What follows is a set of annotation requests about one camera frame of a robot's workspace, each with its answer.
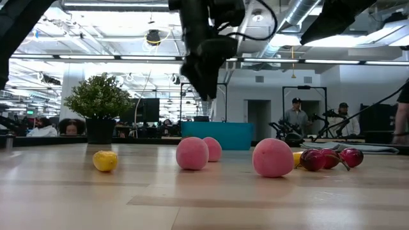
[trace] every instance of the man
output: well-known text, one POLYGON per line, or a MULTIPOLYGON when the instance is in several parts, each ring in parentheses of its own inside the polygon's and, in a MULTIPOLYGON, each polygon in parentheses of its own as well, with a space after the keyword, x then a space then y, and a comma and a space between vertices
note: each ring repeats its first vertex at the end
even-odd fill
POLYGON ((47 118, 40 118, 36 120, 36 127, 27 134, 28 137, 56 137, 57 130, 52 126, 47 118))
POLYGON ((298 126, 301 129, 303 137, 306 136, 305 128, 307 125, 310 125, 310 123, 308 122, 307 113, 301 110, 301 99, 293 99, 293 107, 284 113, 284 119, 281 118, 281 120, 298 126))
MULTIPOLYGON (((348 104, 343 102, 339 104, 338 107, 338 114, 344 116, 345 118, 349 118, 348 115, 348 104)), ((330 125, 335 125, 336 123, 342 122, 343 118, 328 118, 328 122, 330 125)), ((331 128, 331 132, 333 135, 337 134, 337 131, 343 126, 341 123, 340 125, 331 128)), ((360 133, 359 122, 357 118, 352 118, 348 124, 341 130, 341 137, 347 137, 351 135, 358 135, 360 133)))
POLYGON ((409 79, 406 81, 401 94, 397 98, 397 111, 395 116, 395 131, 393 144, 409 144, 405 135, 407 122, 409 119, 409 79))

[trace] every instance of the doorway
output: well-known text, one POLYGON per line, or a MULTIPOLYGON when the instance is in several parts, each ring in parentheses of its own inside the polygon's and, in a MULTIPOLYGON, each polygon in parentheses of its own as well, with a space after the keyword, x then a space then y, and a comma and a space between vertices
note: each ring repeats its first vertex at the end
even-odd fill
POLYGON ((253 124, 253 141, 271 137, 271 100, 246 100, 247 122, 253 124))
MULTIPOLYGON (((311 119, 313 114, 317 114, 322 117, 320 114, 320 101, 317 100, 303 100, 301 103, 301 109, 308 115, 308 118, 311 119)), ((313 125, 308 126, 305 130, 305 134, 316 135, 320 131, 320 128, 324 126, 323 121, 315 121, 313 125)))

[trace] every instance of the pink foam ball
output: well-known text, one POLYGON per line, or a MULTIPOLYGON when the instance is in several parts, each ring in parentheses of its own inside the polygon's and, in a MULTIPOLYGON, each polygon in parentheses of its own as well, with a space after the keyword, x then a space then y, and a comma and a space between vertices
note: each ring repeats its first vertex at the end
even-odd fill
POLYGON ((206 137, 203 139, 209 148, 209 161, 216 162, 222 157, 222 146, 213 137, 206 137))
POLYGON ((254 148, 253 167, 265 177, 284 176, 293 170, 293 152, 284 141, 264 139, 254 148))
POLYGON ((176 149, 176 161, 182 169, 201 170, 209 160, 209 149, 204 140, 188 137, 176 149))

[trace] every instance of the teal box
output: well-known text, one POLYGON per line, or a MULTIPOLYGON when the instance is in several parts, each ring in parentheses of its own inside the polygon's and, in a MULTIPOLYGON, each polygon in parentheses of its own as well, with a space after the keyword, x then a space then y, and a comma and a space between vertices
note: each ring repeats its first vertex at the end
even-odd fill
POLYGON ((253 138, 251 123, 182 122, 182 137, 213 137, 223 150, 249 150, 253 138))

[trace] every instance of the person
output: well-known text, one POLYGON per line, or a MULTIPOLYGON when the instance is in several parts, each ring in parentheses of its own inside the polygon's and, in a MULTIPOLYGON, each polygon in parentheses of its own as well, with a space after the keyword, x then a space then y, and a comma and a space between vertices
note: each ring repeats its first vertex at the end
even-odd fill
POLYGON ((301 129, 302 136, 305 137, 305 128, 310 125, 310 122, 308 122, 308 115, 306 112, 301 110, 301 99, 294 98, 292 102, 293 107, 287 110, 284 113, 284 118, 281 118, 280 120, 299 127, 299 129, 301 129))
MULTIPOLYGON (((342 102, 339 104, 338 107, 338 115, 344 116, 345 118, 349 118, 348 115, 348 104, 345 102, 342 102)), ((328 122, 331 125, 335 125, 336 123, 342 122, 343 118, 328 118, 328 122)), ((331 128, 331 132, 333 135, 337 135, 337 131, 341 128, 343 124, 337 125, 334 128, 331 128)), ((341 137, 347 137, 351 135, 359 135, 360 133, 360 127, 359 127, 359 122, 357 118, 352 118, 348 124, 345 125, 345 127, 341 130, 341 137)))
POLYGON ((409 144, 407 135, 405 134, 407 122, 409 120, 409 79, 403 87, 399 97, 397 98, 397 111, 395 116, 395 131, 393 144, 409 144))
POLYGON ((52 124, 47 118, 40 118, 36 120, 36 127, 27 134, 28 137, 56 137, 57 130, 52 127, 52 124))
POLYGON ((84 135, 85 123, 80 119, 63 119, 58 123, 60 135, 84 135))

